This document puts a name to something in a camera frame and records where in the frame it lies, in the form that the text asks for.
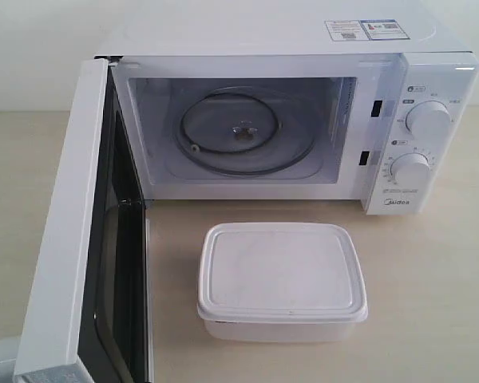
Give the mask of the white microwave door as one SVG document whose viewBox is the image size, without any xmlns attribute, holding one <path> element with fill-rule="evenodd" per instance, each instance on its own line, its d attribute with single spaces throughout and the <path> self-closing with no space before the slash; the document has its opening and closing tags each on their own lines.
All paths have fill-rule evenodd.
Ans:
<svg viewBox="0 0 479 383">
<path fill-rule="evenodd" d="M 123 57 L 84 61 L 14 367 L 16 382 L 151 382 L 148 173 Z"/>
</svg>

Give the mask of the lower white timer knob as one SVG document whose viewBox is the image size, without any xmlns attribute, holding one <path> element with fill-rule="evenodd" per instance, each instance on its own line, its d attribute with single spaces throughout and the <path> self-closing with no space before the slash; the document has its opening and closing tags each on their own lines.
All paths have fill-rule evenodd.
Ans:
<svg viewBox="0 0 479 383">
<path fill-rule="evenodd" d="M 397 184 L 412 188 L 425 184 L 431 170 L 426 157 L 414 152 L 398 157 L 390 166 L 390 174 Z"/>
</svg>

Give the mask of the glass microwave turntable plate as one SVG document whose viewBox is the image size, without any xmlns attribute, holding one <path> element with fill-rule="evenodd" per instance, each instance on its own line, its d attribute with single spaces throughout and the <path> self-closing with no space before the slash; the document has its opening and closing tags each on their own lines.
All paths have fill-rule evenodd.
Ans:
<svg viewBox="0 0 479 383">
<path fill-rule="evenodd" d="M 226 176 L 261 176 L 302 160 L 318 138 L 299 98 L 264 87 L 213 89 L 177 117 L 173 136 L 194 164 Z"/>
</svg>

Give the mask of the white lidded plastic container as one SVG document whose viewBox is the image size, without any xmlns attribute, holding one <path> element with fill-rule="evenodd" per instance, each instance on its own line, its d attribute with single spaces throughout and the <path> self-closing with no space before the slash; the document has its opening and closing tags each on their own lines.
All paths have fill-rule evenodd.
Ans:
<svg viewBox="0 0 479 383">
<path fill-rule="evenodd" d="M 349 233 L 326 223 L 221 223 L 205 236 L 197 312 L 214 338 L 337 342 L 369 313 Z"/>
</svg>

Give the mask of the upper white control knob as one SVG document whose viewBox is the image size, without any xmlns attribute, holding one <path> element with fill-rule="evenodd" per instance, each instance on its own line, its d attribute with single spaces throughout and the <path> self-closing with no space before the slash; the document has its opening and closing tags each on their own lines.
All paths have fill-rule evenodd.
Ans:
<svg viewBox="0 0 479 383">
<path fill-rule="evenodd" d="M 438 101 L 426 101 L 416 105 L 406 116 L 406 128 L 419 139 L 445 136 L 449 132 L 451 116 Z"/>
</svg>

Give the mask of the warning label sticker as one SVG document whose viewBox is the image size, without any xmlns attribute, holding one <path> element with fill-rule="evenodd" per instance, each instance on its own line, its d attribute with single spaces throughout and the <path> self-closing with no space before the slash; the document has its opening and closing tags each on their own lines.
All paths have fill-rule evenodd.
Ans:
<svg viewBox="0 0 479 383">
<path fill-rule="evenodd" d="M 399 41 L 409 35 L 394 19 L 325 21 L 332 41 Z"/>
</svg>

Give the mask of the white Midea microwave oven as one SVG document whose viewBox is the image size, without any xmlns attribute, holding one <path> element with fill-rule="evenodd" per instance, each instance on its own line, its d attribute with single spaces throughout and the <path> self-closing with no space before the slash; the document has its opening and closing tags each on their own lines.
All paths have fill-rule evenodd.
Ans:
<svg viewBox="0 0 479 383">
<path fill-rule="evenodd" d="M 325 21 L 394 19 L 399 41 L 332 41 Z M 419 212 L 479 72 L 473 51 L 418 1 L 143 1 L 113 27 L 98 57 L 133 65 L 129 84 L 142 136 L 148 200 L 353 200 L 369 215 Z M 299 98 L 318 138 L 297 164 L 261 176 L 226 176 L 194 164 L 173 127 L 213 89 L 264 87 Z M 406 128 L 416 105 L 441 102 L 445 136 Z M 391 164 L 420 153 L 422 186 L 397 184 Z"/>
</svg>

